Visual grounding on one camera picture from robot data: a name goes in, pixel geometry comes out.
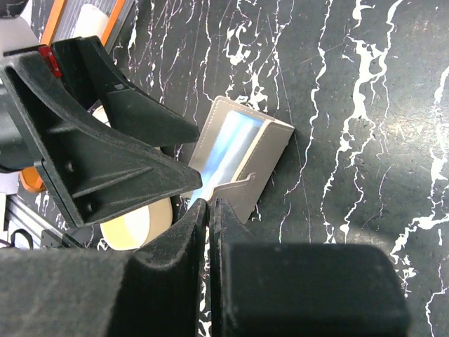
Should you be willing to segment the beige oval plastic tray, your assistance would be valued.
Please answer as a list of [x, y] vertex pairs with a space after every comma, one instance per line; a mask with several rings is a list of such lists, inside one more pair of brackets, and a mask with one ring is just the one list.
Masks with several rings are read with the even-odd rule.
[[173, 223], [170, 198], [158, 200], [100, 224], [98, 248], [129, 251], [148, 244]]

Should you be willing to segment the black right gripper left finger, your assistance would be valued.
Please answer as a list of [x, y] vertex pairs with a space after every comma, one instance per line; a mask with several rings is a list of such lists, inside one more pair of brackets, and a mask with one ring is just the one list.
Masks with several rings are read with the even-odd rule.
[[134, 252], [1, 250], [2, 336], [195, 336], [204, 200]]

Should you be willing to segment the white box on rack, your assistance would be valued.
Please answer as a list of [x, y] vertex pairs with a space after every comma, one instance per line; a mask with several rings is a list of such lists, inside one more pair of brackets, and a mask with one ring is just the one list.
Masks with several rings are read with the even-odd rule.
[[92, 4], [84, 4], [75, 23], [72, 37], [102, 38], [103, 32], [109, 21], [109, 16]]

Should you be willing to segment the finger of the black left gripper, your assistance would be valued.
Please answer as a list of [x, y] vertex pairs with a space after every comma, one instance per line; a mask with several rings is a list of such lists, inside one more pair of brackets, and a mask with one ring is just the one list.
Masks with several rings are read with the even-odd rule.
[[193, 143], [197, 126], [129, 81], [96, 36], [52, 44], [62, 83], [85, 109], [100, 101], [109, 125], [153, 147]]

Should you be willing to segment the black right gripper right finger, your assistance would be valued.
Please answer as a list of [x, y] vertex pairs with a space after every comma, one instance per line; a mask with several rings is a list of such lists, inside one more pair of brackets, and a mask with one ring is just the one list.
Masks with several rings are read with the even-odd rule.
[[411, 315], [377, 247], [262, 242], [210, 206], [214, 336], [407, 336]]

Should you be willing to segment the orange yellow small object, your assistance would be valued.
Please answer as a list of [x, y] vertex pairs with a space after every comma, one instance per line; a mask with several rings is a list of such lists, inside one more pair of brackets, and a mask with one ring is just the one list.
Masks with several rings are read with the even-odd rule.
[[21, 170], [19, 176], [22, 186], [26, 191], [40, 193], [46, 190], [41, 176], [33, 166]]

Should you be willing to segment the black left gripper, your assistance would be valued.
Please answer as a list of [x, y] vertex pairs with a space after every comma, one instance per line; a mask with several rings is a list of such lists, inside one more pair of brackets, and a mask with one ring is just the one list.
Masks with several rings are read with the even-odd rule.
[[36, 51], [1, 61], [1, 173], [27, 167], [71, 227], [202, 185], [194, 169], [87, 113]]

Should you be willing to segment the orange wooden rack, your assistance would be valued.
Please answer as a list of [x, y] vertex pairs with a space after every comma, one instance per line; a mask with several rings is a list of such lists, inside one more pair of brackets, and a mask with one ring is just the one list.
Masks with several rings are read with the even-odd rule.
[[50, 14], [43, 26], [40, 42], [49, 44], [70, 39], [75, 23], [84, 4], [92, 4], [109, 16], [109, 21], [100, 39], [107, 52], [112, 50], [119, 37], [135, 1], [51, 1]]

